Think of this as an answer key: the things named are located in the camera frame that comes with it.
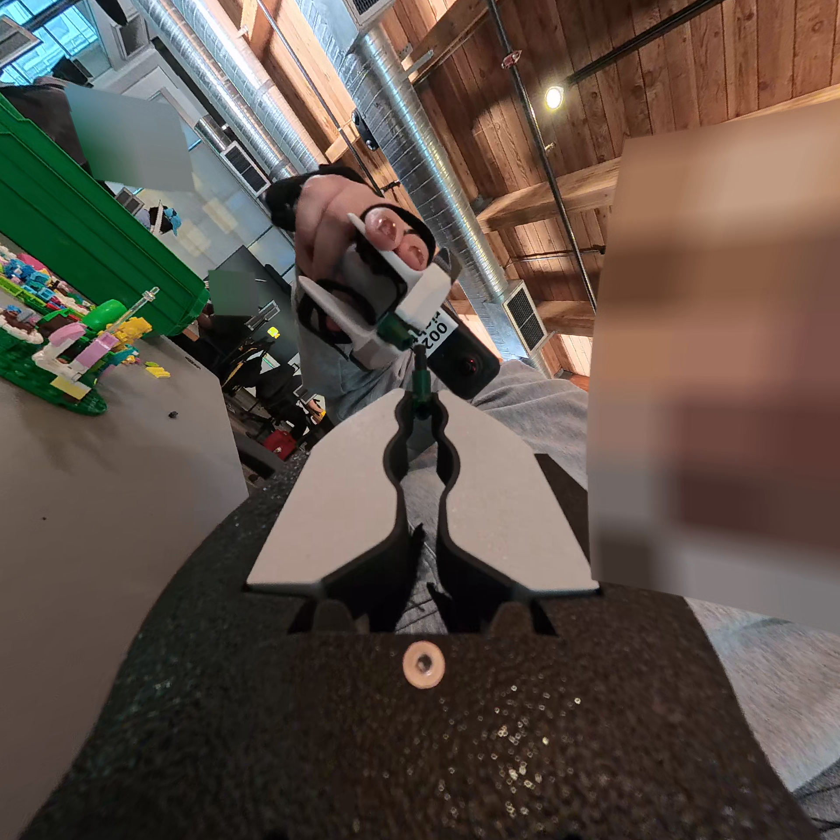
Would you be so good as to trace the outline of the green plastic bin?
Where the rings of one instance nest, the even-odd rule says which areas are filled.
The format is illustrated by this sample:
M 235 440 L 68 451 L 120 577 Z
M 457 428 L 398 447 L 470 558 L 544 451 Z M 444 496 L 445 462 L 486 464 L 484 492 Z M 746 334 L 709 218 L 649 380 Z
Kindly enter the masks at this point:
M 90 301 L 129 306 L 158 288 L 143 316 L 181 333 L 208 302 L 182 263 L 34 122 L 1 97 L 2 234 Z

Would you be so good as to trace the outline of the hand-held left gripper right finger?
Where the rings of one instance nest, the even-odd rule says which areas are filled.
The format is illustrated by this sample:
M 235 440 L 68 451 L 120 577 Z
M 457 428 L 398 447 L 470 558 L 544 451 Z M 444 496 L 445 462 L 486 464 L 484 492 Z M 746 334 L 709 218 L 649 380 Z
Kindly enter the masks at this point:
M 542 603 L 600 591 L 592 568 L 538 457 L 495 418 L 450 392 L 433 395 L 429 416 L 444 485 L 436 564 L 429 586 L 449 632 L 481 632 L 518 604 L 549 632 Z

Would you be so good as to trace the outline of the pile of loose lego bricks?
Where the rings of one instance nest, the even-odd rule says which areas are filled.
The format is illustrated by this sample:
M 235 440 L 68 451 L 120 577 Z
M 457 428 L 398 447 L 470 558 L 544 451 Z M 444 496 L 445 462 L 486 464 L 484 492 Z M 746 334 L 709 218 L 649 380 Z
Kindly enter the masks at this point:
M 64 312 L 81 318 L 92 308 L 64 281 L 29 255 L 17 255 L 1 245 L 2 292 L 41 315 Z

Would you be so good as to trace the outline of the colourful lego garden build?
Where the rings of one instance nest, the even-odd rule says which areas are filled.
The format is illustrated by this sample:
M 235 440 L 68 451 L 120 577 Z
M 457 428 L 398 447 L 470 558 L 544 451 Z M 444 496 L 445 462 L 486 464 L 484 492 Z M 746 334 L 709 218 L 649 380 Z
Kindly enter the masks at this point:
M 66 308 L 36 318 L 15 304 L 5 306 L 2 379 L 74 413 L 105 413 L 100 380 L 112 369 L 140 361 L 138 342 L 152 326 L 138 314 L 159 292 L 158 287 L 144 291 L 129 308 L 111 299 L 83 315 Z

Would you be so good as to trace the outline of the silver spiral air duct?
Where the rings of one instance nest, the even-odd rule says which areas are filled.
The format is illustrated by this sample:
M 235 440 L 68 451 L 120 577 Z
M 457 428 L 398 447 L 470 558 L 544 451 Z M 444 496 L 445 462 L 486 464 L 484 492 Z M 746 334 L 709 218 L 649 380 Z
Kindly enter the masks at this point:
M 424 106 L 406 77 L 383 27 L 361 36 L 343 64 L 345 87 L 418 216 L 437 243 L 458 259 L 458 282 L 504 359 L 520 358 L 551 373 L 542 354 L 520 340 L 507 311 L 509 282 L 485 235 Z
M 271 181 L 327 163 L 216 1 L 133 1 Z

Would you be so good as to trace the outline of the window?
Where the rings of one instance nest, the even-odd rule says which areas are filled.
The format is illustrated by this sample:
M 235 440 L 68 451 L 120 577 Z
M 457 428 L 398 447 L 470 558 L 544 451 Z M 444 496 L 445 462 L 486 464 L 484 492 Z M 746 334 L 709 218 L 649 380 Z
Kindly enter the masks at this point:
M 86 2 L 64 6 L 60 2 L 2 2 L 2 15 L 24 26 L 36 38 L 34 47 L 2 69 L 2 83 L 27 85 L 47 76 L 61 59 L 76 58 L 99 37 Z

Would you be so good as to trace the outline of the black light track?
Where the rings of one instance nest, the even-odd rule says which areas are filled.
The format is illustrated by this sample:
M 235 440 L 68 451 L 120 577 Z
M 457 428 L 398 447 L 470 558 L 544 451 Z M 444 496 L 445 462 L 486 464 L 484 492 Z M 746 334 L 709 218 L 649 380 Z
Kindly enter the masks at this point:
M 579 70 L 576 70 L 564 80 L 563 85 L 566 88 L 578 85 L 581 81 L 593 77 L 598 72 L 617 63 L 618 60 L 663 38 L 669 32 L 687 24 L 692 19 L 721 3 L 722 1 L 695 1 L 689 3 L 679 11 L 661 19 L 652 27 L 647 28 L 644 32 L 613 48 L 598 59 L 594 59 Z

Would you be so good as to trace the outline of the black sprinkler pipe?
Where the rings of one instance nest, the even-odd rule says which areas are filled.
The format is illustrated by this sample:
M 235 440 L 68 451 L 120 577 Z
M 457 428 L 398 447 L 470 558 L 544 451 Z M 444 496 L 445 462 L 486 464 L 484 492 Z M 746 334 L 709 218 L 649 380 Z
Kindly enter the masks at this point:
M 514 48 L 509 39 L 508 32 L 505 29 L 505 26 L 502 22 L 497 2 L 485 1 L 485 4 L 487 6 L 490 19 L 492 20 L 494 28 L 497 32 L 500 45 L 504 49 L 505 55 L 507 55 Z M 581 282 L 584 287 L 586 298 L 590 303 L 592 311 L 596 313 L 596 299 L 592 281 L 590 279 L 587 268 L 585 267 L 581 248 L 579 247 L 577 238 L 574 234 L 569 215 L 567 214 L 565 208 L 564 200 L 562 198 L 560 189 L 557 185 L 557 180 L 554 176 L 549 154 L 545 148 L 545 142 L 543 140 L 543 135 L 539 127 L 539 122 L 537 121 L 536 113 L 534 111 L 529 92 L 524 84 L 522 75 L 518 68 L 518 63 L 516 64 L 516 66 L 506 71 L 511 75 L 513 87 L 516 93 L 518 94 L 518 99 L 521 104 L 521 110 L 523 111 L 525 120 L 528 125 L 528 129 L 532 136 L 534 147 L 538 152 L 538 157 L 542 166 L 542 170 L 546 175 L 547 183 L 549 184 L 550 194 L 558 211 L 558 215 L 560 216 L 563 231 L 565 232 L 568 242 L 572 249 L 573 262 L 581 276 Z

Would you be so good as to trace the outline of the person's right hand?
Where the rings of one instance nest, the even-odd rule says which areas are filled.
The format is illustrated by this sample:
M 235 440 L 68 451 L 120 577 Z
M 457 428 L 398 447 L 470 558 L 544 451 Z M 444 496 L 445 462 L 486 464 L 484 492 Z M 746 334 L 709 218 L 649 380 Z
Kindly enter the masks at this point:
M 350 220 L 365 224 L 369 242 L 395 252 L 414 270 L 426 268 L 437 244 L 413 217 L 404 219 L 385 206 L 367 185 L 341 175 L 314 175 L 304 183 L 297 202 L 295 247 L 299 273 L 310 280 L 331 280 L 357 234 Z

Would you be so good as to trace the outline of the person's grey sweatshirt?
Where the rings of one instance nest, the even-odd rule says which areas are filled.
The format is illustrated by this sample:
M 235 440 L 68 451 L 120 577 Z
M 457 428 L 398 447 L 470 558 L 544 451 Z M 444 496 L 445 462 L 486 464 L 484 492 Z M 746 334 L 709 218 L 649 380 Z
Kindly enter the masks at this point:
M 536 454 L 550 455 L 585 488 L 587 397 L 575 385 L 546 380 L 506 362 L 472 402 L 507 426 Z M 408 520 L 424 539 L 413 593 L 399 634 L 447 633 L 427 586 L 438 584 L 435 537 L 441 484 L 430 433 L 411 444 L 402 485 Z M 721 660 L 748 724 L 773 769 L 794 793 L 821 838 L 838 838 L 838 636 L 727 605 L 687 600 Z

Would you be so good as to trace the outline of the dark green lego pin piece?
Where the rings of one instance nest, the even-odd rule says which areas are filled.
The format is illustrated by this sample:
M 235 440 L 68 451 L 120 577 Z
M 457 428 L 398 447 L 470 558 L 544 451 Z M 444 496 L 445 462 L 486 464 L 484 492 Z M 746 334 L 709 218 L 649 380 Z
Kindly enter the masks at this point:
M 413 346 L 413 415 L 415 419 L 423 421 L 429 418 L 432 405 L 432 381 L 427 366 L 427 352 L 422 343 Z

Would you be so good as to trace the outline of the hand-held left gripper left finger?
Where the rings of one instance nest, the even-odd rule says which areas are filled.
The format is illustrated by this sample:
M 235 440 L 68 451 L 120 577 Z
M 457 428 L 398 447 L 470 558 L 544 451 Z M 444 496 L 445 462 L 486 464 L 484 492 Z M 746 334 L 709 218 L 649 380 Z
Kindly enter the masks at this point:
M 424 528 L 402 480 L 413 394 L 388 392 L 337 426 L 303 467 L 248 575 L 249 591 L 336 601 L 372 632 L 394 632 L 411 600 Z

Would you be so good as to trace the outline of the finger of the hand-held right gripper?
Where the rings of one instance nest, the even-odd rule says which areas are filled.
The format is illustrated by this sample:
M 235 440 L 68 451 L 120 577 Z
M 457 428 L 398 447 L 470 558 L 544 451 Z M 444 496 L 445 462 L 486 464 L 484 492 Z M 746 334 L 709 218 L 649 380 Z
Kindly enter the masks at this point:
M 453 285 L 451 269 L 432 262 L 410 267 L 396 252 L 375 247 L 363 220 L 348 214 L 355 238 L 342 260 L 343 286 L 366 304 L 376 322 L 393 315 L 409 329 L 425 330 Z
M 349 337 L 351 356 L 369 371 L 391 366 L 397 359 L 397 348 L 383 341 L 374 325 L 370 325 L 347 301 L 333 295 L 317 282 L 299 276 L 299 287 L 341 331 Z

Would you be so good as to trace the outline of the white vent grille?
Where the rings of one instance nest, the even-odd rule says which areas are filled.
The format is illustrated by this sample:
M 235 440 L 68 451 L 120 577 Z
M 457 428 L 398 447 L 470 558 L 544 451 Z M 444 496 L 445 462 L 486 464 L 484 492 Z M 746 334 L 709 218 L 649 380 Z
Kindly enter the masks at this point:
M 550 331 L 539 315 L 537 305 L 524 280 L 512 281 L 502 307 L 529 356 L 541 351 Z
M 232 142 L 224 151 L 220 152 L 220 156 L 254 196 L 262 196 L 270 186 L 266 174 L 238 142 Z

